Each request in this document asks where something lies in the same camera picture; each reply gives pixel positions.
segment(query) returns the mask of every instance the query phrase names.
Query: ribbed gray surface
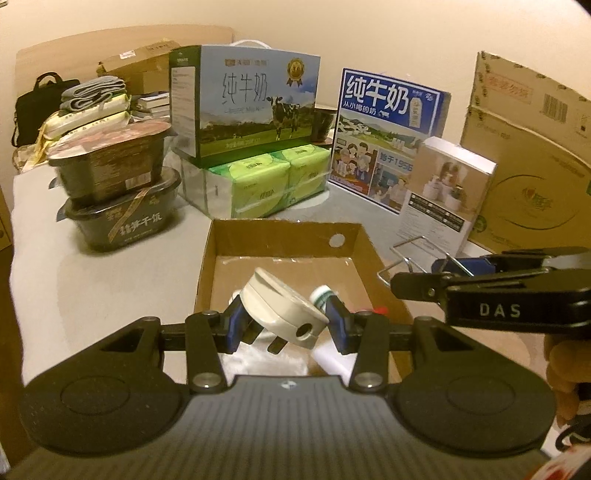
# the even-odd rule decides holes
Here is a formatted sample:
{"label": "ribbed gray surface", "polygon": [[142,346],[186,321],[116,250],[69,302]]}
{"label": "ribbed gray surface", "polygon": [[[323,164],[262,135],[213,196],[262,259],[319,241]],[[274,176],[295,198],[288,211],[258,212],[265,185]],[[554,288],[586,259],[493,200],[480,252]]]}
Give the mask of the ribbed gray surface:
{"label": "ribbed gray surface", "polygon": [[192,399],[158,440],[102,459],[36,450],[11,480],[523,480],[545,456],[465,459],[408,434],[384,400],[340,379],[240,377]]}

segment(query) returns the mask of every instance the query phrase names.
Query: blue milk box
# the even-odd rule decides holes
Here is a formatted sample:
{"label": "blue milk box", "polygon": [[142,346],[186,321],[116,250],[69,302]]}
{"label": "blue milk box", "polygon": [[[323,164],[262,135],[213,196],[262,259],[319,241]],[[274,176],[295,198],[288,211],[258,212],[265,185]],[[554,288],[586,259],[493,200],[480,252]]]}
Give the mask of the blue milk box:
{"label": "blue milk box", "polygon": [[417,150],[442,135],[450,99],[405,80],[344,69],[331,181],[400,212]]}
{"label": "blue milk box", "polygon": [[169,55],[176,148],[200,168],[310,143],[320,57],[228,45]]}

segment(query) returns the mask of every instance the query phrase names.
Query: human hand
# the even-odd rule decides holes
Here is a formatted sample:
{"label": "human hand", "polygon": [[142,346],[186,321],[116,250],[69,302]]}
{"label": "human hand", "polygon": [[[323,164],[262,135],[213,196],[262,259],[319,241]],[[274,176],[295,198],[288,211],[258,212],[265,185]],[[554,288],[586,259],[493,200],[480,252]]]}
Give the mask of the human hand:
{"label": "human hand", "polygon": [[544,356],[548,360],[546,379],[556,396],[556,419],[562,427],[579,409],[577,384],[591,382],[591,340],[546,335]]}

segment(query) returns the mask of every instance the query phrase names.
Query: folded gray cloth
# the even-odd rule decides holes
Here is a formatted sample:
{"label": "folded gray cloth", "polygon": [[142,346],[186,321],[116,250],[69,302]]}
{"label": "folded gray cloth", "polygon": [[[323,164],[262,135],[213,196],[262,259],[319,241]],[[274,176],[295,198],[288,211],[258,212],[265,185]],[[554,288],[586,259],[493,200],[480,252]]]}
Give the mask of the folded gray cloth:
{"label": "folded gray cloth", "polygon": [[107,75],[69,88],[61,94],[61,110],[79,112],[125,93],[125,82]]}

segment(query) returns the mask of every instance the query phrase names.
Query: wall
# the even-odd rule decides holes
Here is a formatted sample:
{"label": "wall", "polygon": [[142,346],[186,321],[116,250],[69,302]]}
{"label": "wall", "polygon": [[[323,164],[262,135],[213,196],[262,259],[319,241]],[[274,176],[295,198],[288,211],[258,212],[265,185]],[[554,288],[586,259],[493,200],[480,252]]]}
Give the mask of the wall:
{"label": "wall", "polygon": [[460,138],[479,50],[591,97],[591,17],[574,0],[10,0],[0,9],[0,186],[10,207],[16,52],[84,31],[187,22],[321,55],[321,103],[337,103],[345,66],[447,90],[451,141]]}

